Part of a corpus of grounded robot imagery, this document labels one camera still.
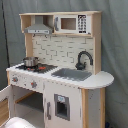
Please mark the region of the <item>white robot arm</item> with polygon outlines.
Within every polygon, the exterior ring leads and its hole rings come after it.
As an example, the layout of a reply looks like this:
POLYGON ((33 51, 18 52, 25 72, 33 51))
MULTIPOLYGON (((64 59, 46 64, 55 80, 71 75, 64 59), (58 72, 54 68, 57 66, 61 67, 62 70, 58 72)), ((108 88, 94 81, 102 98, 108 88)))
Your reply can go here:
POLYGON ((13 117, 5 125, 4 128, 36 128, 23 118, 13 117))

